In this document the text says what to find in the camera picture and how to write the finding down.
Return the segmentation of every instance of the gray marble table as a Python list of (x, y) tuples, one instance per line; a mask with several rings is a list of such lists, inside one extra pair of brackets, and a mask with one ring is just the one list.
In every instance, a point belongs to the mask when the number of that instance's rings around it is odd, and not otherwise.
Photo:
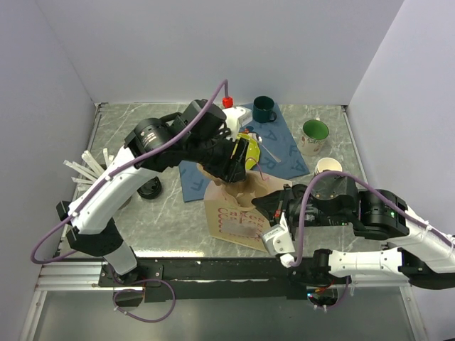
[[(117, 153), (125, 136), (147, 117), (162, 117), (181, 112), (187, 104), (102, 104), (91, 152), (103, 161), (102, 149)], [(353, 142), (340, 106), (281, 105), (280, 109), (296, 141), (303, 123), (320, 117), (329, 129), (328, 143), (317, 156), (304, 156), (313, 170), (317, 160), (330, 156), (339, 160), (343, 169), (361, 177)], [(268, 257), (269, 254), (224, 242), (208, 235), (203, 201), (183, 202), (178, 168), (170, 168), (159, 176), (162, 194), (155, 200), (144, 200), (134, 194), (132, 201), (114, 216), (125, 241), (138, 257), (206, 256), (206, 257)], [(311, 175), (292, 179), (293, 183), (308, 183)], [(312, 256), (320, 248), (339, 251), (376, 251), (379, 243), (355, 237), (350, 226), (308, 227), (304, 233), (304, 255)], [(66, 240), (61, 251), (70, 249)], [(73, 257), (87, 255), (76, 253)]]

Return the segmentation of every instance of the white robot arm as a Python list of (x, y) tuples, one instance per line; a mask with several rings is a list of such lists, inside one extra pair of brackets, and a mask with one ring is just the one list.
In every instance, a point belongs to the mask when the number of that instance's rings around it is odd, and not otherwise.
[[(402, 278), (430, 289), (455, 287), (453, 236), (431, 226), (391, 192), (379, 191), (398, 210), (369, 190), (358, 191), (352, 178), (328, 175), (319, 180), (310, 189), (304, 225), (317, 228), (351, 223), (356, 236), (380, 240), (385, 247), (370, 252), (324, 250), (328, 254), (328, 274), (350, 276), (353, 281)], [(277, 255), (285, 267), (295, 265), (293, 237), (298, 234), (302, 196), (307, 190), (303, 185), (285, 186), (282, 191), (253, 202), (265, 217), (276, 222), (262, 240), (267, 251)]]
[[(90, 189), (72, 203), (59, 204), (60, 218), (63, 220), (71, 216), (73, 228), (66, 237), (72, 249), (102, 256), (121, 279), (134, 281), (137, 277), (134, 273), (136, 257), (119, 234), (112, 216), (138, 188), (166, 168), (177, 166), (182, 160), (198, 162), (205, 171), (228, 183), (245, 179), (248, 142), (231, 138), (237, 135), (238, 125), (236, 119), (227, 119), (226, 113), (229, 117), (238, 117), (245, 114), (246, 109), (231, 107), (222, 111), (214, 104), (178, 143), (152, 158), (125, 168), (138, 156), (162, 146), (182, 131), (205, 103), (205, 100), (196, 100), (184, 113), (139, 122), (125, 139), (125, 145), (120, 148), (113, 162)], [(119, 168), (124, 169), (110, 176)], [(78, 210), (85, 200), (88, 201)]]

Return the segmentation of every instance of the paper cup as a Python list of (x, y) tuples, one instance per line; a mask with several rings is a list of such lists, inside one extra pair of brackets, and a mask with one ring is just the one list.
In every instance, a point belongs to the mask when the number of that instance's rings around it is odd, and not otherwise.
[(302, 127), (299, 150), (306, 156), (315, 156), (327, 141), (328, 127), (319, 119), (310, 119)]
[(316, 164), (314, 168), (314, 175), (318, 175), (324, 171), (343, 171), (343, 167), (341, 167), (341, 163), (339, 163), (334, 158), (322, 158)]

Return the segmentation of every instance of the dark green mug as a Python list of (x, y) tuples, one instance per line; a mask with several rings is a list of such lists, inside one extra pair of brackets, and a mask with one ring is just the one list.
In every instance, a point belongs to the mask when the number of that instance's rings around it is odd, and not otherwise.
[(273, 111), (275, 101), (267, 96), (259, 96), (253, 102), (253, 119), (259, 123), (273, 122), (277, 113)]

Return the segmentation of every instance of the blue mat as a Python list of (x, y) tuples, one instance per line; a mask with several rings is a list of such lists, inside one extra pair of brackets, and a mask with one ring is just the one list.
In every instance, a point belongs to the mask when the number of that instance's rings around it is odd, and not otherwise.
[[(249, 109), (252, 109), (252, 106), (253, 104), (243, 105), (243, 107)], [(259, 165), (262, 171), (281, 179), (292, 179), (300, 175), (309, 174), (308, 167), (306, 167), (304, 159), (297, 149), (297, 145), (284, 121), (278, 104), (275, 104), (274, 111), (277, 113), (275, 122), (261, 124), (251, 121), (246, 125), (248, 130), (257, 132), (262, 137), (262, 143), (267, 149), (281, 160), (281, 162), (277, 163), (261, 146)], [(183, 201), (202, 200), (210, 180), (202, 175), (194, 162), (182, 161), (178, 169), (180, 170)], [(259, 168), (255, 166), (253, 170), (258, 171)]]

